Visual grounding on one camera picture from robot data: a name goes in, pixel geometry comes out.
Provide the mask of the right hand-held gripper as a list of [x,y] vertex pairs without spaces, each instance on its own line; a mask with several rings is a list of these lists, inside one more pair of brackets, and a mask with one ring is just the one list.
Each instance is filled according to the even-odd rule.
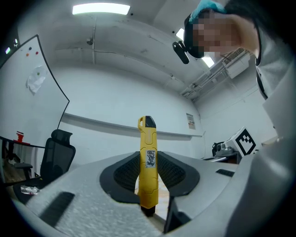
[[256,150],[257,144],[248,129],[243,126],[227,141],[214,143],[212,146],[212,155],[214,157],[244,157],[252,154]]

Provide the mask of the person's grey printed shirt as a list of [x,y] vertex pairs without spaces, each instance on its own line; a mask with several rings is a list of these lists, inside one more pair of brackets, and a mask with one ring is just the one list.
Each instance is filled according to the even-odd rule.
[[257,83],[265,99],[263,108],[278,138],[296,139],[296,55],[279,38],[258,29],[260,51],[256,59]]

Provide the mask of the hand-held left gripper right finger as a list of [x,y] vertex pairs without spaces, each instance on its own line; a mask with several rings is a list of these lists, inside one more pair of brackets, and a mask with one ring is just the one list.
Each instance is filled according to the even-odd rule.
[[229,183],[237,167],[159,151],[158,173],[169,191],[164,232],[179,228],[205,210]]

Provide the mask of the yellow small knife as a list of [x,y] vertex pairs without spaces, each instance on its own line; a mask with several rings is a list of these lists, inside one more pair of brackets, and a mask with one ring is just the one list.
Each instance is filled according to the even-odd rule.
[[151,116],[143,116],[138,120],[138,129],[141,135],[138,196],[141,210],[151,217],[159,195],[156,124]]

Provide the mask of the wall poster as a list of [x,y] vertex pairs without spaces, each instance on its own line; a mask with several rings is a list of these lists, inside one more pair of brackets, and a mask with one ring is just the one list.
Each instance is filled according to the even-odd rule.
[[187,113],[186,117],[187,117],[189,129],[195,130],[196,127],[195,127],[195,121],[194,121],[193,115]]

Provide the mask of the black mesh office chair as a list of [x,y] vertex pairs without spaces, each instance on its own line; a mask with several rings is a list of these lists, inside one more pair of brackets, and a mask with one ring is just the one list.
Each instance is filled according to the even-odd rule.
[[17,199],[26,204],[34,195],[21,193],[20,187],[30,186],[43,189],[57,178],[68,172],[74,159],[76,149],[70,144],[72,133],[63,130],[54,130],[51,137],[47,139],[43,159],[40,167],[40,176],[31,178],[29,172],[32,165],[27,163],[16,163],[15,168],[21,169],[25,174],[25,181],[13,185],[13,191]]

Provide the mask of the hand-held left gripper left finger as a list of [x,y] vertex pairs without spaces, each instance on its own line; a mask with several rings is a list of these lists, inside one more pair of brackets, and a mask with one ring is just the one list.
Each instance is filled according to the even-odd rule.
[[135,195],[139,153],[82,165],[50,183],[25,207],[43,237],[158,237]]

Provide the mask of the crumpled white paper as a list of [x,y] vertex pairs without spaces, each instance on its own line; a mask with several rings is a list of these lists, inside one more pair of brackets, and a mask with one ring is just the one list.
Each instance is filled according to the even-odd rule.
[[26,81],[26,87],[35,95],[43,84],[48,74],[48,70],[44,66],[38,66],[32,70]]

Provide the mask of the white air conditioner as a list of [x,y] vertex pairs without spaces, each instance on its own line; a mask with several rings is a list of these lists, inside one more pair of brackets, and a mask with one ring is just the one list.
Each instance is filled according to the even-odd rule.
[[231,79],[249,67],[250,53],[242,48],[227,54],[222,63]]

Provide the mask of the whiteboard on black stand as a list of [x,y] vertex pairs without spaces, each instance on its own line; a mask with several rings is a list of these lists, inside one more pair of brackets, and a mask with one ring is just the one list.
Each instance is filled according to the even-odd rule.
[[[48,74],[33,95],[26,81],[38,66],[46,67]],[[49,68],[38,35],[20,45],[0,66],[0,139],[18,143],[14,139],[19,131],[24,138],[18,144],[45,147],[68,104],[69,99]]]

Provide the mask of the clear plastic packet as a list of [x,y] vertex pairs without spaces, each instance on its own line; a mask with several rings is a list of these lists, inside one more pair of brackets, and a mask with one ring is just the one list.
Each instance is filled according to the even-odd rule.
[[20,190],[21,190],[21,193],[27,194],[27,195],[36,195],[40,191],[37,187],[30,187],[30,186],[24,186],[24,185],[20,187]]

